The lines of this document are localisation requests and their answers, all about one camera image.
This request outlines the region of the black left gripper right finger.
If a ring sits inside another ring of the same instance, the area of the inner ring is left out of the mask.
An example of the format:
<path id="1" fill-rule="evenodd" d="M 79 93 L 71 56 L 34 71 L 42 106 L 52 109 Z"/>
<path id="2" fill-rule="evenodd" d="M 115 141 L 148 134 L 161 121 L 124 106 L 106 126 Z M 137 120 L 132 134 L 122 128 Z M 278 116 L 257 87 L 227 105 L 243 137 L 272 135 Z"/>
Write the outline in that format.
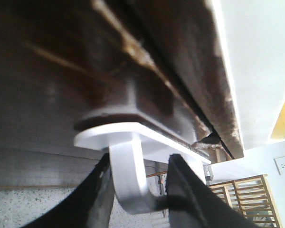
<path id="1" fill-rule="evenodd" d="M 256 227 L 217 197 L 179 154 L 169 157 L 166 192 L 154 209 L 168 209 L 172 228 Z"/>

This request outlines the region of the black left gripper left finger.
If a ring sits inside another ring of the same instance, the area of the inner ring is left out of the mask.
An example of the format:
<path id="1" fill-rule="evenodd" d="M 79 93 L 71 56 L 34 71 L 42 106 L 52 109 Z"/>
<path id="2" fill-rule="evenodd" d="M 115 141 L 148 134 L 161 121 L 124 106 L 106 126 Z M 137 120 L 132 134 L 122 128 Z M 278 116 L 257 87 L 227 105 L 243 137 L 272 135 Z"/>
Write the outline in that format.
<path id="1" fill-rule="evenodd" d="M 109 154 L 62 202 L 25 228 L 107 228 L 114 202 Z"/>

